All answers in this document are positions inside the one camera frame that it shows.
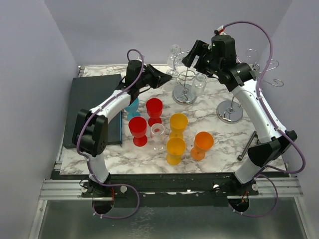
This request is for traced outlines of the clear glass bottle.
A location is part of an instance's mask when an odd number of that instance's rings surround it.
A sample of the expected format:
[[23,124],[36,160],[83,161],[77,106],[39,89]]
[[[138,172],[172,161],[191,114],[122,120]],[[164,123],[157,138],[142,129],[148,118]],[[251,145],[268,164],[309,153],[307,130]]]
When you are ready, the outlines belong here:
[[192,82],[191,93],[196,97],[201,96],[204,93],[205,87],[206,76],[201,73],[198,73]]
[[167,75],[171,76],[171,79],[166,83],[167,85],[174,85],[176,81],[176,71],[173,69],[167,70],[166,71]]
[[181,47],[177,44],[173,44],[170,47],[170,55],[166,61],[167,65],[171,68],[173,68],[173,61],[175,56],[177,56],[181,52]]

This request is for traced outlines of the chrome bottle rack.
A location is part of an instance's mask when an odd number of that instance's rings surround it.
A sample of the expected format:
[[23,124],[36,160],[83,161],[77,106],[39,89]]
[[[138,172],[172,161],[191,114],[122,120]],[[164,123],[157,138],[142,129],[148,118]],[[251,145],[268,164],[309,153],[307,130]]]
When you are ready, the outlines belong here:
[[176,73],[176,86],[172,91],[172,98],[180,105],[192,105],[197,96],[191,93],[192,81],[197,73],[191,67],[183,65],[182,60],[189,53],[189,50],[178,53],[173,59],[173,70]]

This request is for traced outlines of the red plastic wine glass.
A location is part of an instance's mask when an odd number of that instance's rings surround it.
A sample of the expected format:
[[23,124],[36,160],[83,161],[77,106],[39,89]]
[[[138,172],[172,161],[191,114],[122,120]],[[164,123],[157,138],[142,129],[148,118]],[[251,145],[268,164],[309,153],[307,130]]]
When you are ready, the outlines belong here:
[[134,117],[129,121],[128,126],[133,136],[133,144],[138,147],[146,145],[148,141],[146,136],[148,126],[146,120],[142,117]]
[[147,113],[149,115],[148,124],[152,127],[156,123],[162,123],[161,115],[163,110],[163,103],[158,98],[151,98],[146,103]]

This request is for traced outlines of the blue plastic wine glass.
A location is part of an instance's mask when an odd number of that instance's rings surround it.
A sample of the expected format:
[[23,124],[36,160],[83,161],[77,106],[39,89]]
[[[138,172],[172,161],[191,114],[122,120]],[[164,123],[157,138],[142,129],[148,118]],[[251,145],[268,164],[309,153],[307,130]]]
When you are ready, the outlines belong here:
[[136,98],[129,106],[125,107],[124,110],[128,113],[127,120],[130,121],[134,117],[140,117],[141,114],[138,112],[139,98]]

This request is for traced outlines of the clear wine glass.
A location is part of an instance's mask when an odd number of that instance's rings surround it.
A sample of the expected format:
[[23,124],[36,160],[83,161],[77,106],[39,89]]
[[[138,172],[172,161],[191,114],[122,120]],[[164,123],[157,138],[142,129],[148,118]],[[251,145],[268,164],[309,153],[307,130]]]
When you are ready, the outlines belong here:
[[154,150],[160,151],[164,146],[165,127],[161,123],[155,123],[151,127],[151,138],[154,142]]

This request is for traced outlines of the yellow-orange wine glass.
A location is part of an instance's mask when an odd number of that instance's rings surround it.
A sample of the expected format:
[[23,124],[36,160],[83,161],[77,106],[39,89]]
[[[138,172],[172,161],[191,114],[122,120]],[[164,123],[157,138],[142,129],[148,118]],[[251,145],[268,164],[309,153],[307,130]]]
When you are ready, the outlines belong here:
[[179,137],[172,137],[168,140],[166,144],[167,156],[166,161],[170,165],[178,165],[182,156],[186,150],[185,141]]

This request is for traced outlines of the dark orange wine glass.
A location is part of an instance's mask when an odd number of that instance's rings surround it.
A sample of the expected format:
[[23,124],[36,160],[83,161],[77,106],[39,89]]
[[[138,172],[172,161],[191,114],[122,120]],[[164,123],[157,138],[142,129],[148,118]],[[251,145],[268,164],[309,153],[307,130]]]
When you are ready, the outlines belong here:
[[195,136],[190,155],[194,160],[201,161],[204,159],[206,152],[208,152],[213,145],[214,138],[210,133],[206,131],[199,132]]

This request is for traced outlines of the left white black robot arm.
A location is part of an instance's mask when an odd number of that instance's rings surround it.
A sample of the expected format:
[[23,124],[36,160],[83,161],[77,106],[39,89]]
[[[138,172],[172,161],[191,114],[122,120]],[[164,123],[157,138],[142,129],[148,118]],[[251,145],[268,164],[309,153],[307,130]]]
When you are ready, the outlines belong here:
[[98,106],[78,112],[72,142],[78,154],[84,156],[89,169],[89,178],[94,181],[93,190],[98,196],[110,193],[107,182],[109,171],[105,165],[103,151],[107,146],[108,124],[124,108],[139,96],[140,89],[149,86],[157,89],[170,81],[172,76],[163,73],[141,60],[130,60],[123,80],[111,96]]

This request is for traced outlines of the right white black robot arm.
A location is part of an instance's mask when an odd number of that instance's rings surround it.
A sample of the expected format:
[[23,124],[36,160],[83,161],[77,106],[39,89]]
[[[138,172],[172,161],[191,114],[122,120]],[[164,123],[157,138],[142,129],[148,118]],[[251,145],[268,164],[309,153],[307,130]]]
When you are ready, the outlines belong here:
[[210,44],[197,40],[182,63],[209,78],[216,75],[219,83],[239,101],[255,128],[260,143],[248,149],[249,158],[234,172],[234,180],[229,183],[230,191],[241,195],[264,166],[288,150],[297,134],[283,126],[257,90],[251,66],[237,61],[235,40],[230,35],[216,35]]

